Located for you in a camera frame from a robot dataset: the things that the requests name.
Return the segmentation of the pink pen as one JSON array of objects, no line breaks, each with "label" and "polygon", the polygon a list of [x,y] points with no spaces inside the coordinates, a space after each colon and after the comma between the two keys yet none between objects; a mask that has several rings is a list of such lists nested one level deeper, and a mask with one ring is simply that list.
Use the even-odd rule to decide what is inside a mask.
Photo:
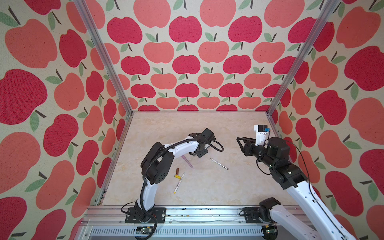
[{"label": "pink pen", "polygon": [[189,167],[193,169],[193,165],[190,163],[190,161],[184,155],[182,155],[181,157],[183,158],[183,160],[186,161],[186,163],[189,165]]}]

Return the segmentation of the white pen yellow end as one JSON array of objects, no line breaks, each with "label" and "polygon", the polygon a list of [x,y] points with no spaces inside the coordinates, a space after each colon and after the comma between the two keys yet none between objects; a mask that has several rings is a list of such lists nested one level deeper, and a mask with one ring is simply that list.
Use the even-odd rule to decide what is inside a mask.
[{"label": "white pen yellow end", "polygon": [[181,183],[182,183],[182,181],[183,181],[184,176],[185,176],[185,173],[183,173],[183,174],[180,176],[180,177],[182,177],[182,179],[178,181],[178,184],[177,184],[177,186],[176,186],[175,189],[174,189],[174,194],[177,193],[177,191],[178,191],[178,189],[179,189],[179,187],[180,187],[180,185],[181,185]]}]

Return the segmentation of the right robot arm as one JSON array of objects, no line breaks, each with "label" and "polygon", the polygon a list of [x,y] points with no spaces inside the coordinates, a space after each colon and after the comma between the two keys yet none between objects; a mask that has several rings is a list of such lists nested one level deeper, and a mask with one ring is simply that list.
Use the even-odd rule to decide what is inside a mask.
[{"label": "right robot arm", "polygon": [[310,183],[310,175],[290,162],[287,141],[272,137],[266,146],[257,145],[256,139],[251,138],[237,138],[237,142],[245,156],[253,156],[269,168],[270,175],[297,202],[313,227],[290,214],[275,198],[260,202],[262,222],[276,222],[298,240],[355,239],[320,200]]}]

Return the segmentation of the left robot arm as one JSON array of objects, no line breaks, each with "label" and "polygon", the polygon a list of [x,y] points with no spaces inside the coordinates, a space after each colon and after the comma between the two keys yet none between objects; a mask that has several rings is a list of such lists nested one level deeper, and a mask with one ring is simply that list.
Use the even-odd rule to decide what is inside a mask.
[{"label": "left robot arm", "polygon": [[216,141],[214,133],[208,128],[202,133],[189,134],[173,144],[154,143],[141,163],[143,186],[135,203],[135,210],[143,222],[153,216],[158,184],[167,177],[174,159],[189,153],[201,158],[208,152],[206,146],[218,152],[224,151],[223,145]]}]

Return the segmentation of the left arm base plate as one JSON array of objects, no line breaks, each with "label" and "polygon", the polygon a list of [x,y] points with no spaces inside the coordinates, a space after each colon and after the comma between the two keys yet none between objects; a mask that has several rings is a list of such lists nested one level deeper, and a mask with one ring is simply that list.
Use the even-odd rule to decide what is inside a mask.
[{"label": "left arm base plate", "polygon": [[125,223],[127,224],[164,224],[166,217],[166,208],[152,207],[147,213],[140,207],[128,208]]}]

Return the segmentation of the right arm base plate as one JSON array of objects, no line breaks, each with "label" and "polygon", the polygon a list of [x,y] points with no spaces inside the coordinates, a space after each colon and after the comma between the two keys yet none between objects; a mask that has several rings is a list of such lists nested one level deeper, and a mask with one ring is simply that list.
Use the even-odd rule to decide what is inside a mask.
[{"label": "right arm base plate", "polygon": [[247,224],[271,224],[273,219],[271,211],[273,208],[257,207],[257,208],[243,208],[239,216],[244,217]]}]

